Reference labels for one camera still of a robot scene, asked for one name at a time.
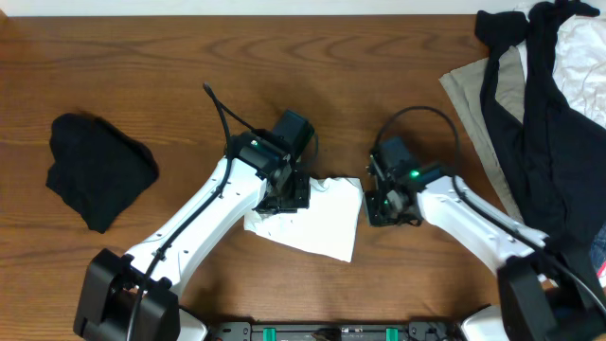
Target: white fabric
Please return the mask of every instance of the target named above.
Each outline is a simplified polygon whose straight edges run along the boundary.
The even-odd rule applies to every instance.
[[[274,242],[351,261],[363,192],[359,179],[310,179],[310,208],[276,215],[251,211],[244,229]]]
[[[518,51],[527,78],[526,42]],[[560,26],[553,79],[571,108],[606,128],[606,16],[574,15]]]

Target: crumpled black cloth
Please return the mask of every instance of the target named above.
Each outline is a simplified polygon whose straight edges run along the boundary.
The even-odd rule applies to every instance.
[[[554,238],[593,240],[606,221],[606,130],[568,106],[552,78],[560,25],[597,16],[580,1],[537,4],[521,12],[480,11],[475,35],[490,48],[480,93],[482,114],[525,223]],[[526,39],[524,125],[495,99],[499,58]]]
[[[88,114],[57,117],[50,150],[55,164],[48,170],[46,186],[99,233],[159,174],[147,147]]]

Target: white wall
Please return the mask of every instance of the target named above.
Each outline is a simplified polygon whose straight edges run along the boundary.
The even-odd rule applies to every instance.
[[[524,0],[0,0],[8,16],[472,14]],[[606,0],[589,0],[606,8]]]

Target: pile of clothes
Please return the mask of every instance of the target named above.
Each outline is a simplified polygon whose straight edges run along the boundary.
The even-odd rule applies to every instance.
[[[508,214],[606,268],[606,17],[580,1],[477,14],[490,56],[440,82]]]

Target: wooden table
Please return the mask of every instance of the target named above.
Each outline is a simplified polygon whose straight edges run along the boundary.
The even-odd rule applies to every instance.
[[[373,137],[400,108],[435,106],[463,131],[437,79],[487,55],[473,26],[473,16],[9,19],[0,27],[0,339],[77,339],[88,262],[142,241],[206,181],[224,141],[204,81],[257,127],[286,108],[308,117],[320,136],[317,175],[369,188]],[[160,166],[104,235],[45,187],[51,122],[78,110],[144,142]],[[412,114],[393,134],[424,162],[453,161],[438,117]],[[468,184],[500,206],[466,135],[463,151]],[[183,299],[206,321],[460,318],[497,302],[490,271],[449,235],[428,224],[371,228],[364,213],[352,263],[237,224]]]

